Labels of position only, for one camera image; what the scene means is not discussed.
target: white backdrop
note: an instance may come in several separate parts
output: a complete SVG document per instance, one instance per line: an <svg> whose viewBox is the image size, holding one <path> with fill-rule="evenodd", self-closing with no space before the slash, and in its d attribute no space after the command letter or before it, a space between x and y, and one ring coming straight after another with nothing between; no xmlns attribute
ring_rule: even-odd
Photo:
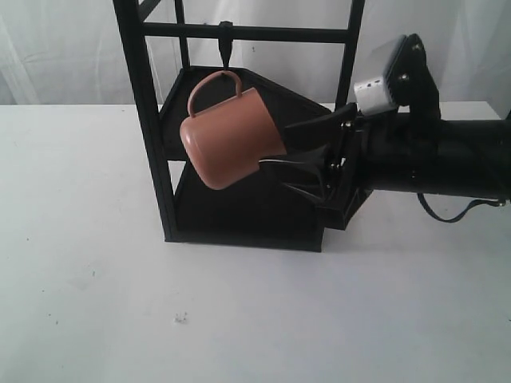
<svg viewBox="0 0 511 383"><path fill-rule="evenodd" d="M184 0L187 22L343 28L349 0ZM151 21L173 21L162 0ZM418 33L443 101L511 109L510 0L367 0L355 62L399 34ZM172 38L149 38L160 101L180 68ZM219 65L216 41L189 41L193 64ZM341 45L235 44L244 65L316 101L335 98ZM0 0L0 103L123 104L133 96L110 0Z"/></svg>

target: black cable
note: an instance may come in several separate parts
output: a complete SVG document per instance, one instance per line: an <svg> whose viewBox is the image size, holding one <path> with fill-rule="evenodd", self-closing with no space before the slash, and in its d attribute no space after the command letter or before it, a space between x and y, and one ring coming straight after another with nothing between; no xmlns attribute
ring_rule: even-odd
<svg viewBox="0 0 511 383"><path fill-rule="evenodd" d="M462 142L480 161L483 166L483 168L486 169L486 171L489 173L491 178L495 180L499 186L499 188L503 191L504 195L507 195L508 198L511 196L511 193L509 192L509 189L505 186L505 184L501 181L501 177L498 175L497 171L493 169L493 167L489 164L488 159L486 158L486 155L472 142L469 140L460 137L460 136L451 136L455 140L458 140ZM497 200L491 200L491 199L474 199L471 201L464 211L462 211L460 214L456 215L454 218L451 219L443 219L442 217L438 216L431 206L427 203L426 198L424 197L424 194L418 193L418 202L421 204L421 206L424 208L426 213L428 213L431 217L435 218L437 221L444 222L444 223L456 223L459 222L465 217L466 213L473 209L476 206L481 205L488 205L491 207L503 207L505 206L506 199L497 199Z"/></svg>

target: metal bar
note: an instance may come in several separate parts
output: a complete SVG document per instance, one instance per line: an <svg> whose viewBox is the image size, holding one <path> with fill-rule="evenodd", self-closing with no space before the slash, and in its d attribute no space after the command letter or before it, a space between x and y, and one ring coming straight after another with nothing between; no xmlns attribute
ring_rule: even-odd
<svg viewBox="0 0 511 383"><path fill-rule="evenodd" d="M219 38L221 29L219 26L201 24L145 22L144 32L146 36ZM233 26L232 36L235 40L325 42L343 44L348 41L349 30Z"/></svg>
<svg viewBox="0 0 511 383"><path fill-rule="evenodd" d="M137 0L113 0L166 241L176 238L174 195L164 158L153 75Z"/></svg>
<svg viewBox="0 0 511 383"><path fill-rule="evenodd" d="M174 6L176 8L177 25L182 26L184 25L183 0L174 0ZM179 36L179 51L181 52L181 64L184 69L188 69L190 67L190 53L186 36Z"/></svg>
<svg viewBox="0 0 511 383"><path fill-rule="evenodd" d="M348 39L344 47L343 66L341 67L339 87L337 88L337 97L335 98L336 109L346 104L350 91L351 75L353 74L353 65L357 53L358 36L360 35L365 3L366 0L353 0L351 3Z"/></svg>
<svg viewBox="0 0 511 383"><path fill-rule="evenodd" d="M138 6L138 14L141 18L141 21L144 21L151 12L154 11L156 6L160 4L161 0L144 0L139 6Z"/></svg>

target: table surface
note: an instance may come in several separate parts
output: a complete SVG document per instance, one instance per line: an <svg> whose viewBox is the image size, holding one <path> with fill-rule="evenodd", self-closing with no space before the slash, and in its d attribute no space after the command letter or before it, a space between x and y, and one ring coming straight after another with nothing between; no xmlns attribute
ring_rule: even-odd
<svg viewBox="0 0 511 383"><path fill-rule="evenodd" d="M2 383L509 382L508 207L378 191L321 254L165 243L134 106L2 106L0 137Z"/></svg>

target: mug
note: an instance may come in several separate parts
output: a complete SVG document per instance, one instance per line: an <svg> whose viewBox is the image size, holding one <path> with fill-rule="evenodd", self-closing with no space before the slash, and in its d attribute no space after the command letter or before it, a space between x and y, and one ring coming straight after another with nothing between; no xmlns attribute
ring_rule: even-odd
<svg viewBox="0 0 511 383"><path fill-rule="evenodd" d="M236 83L236 95L195 113L197 93L212 79L225 74ZM240 78L221 70L204 78L188 99L188 114L180 137L199 177L220 190L259 170L265 156L286 154L279 131L255 88L241 91Z"/></svg>

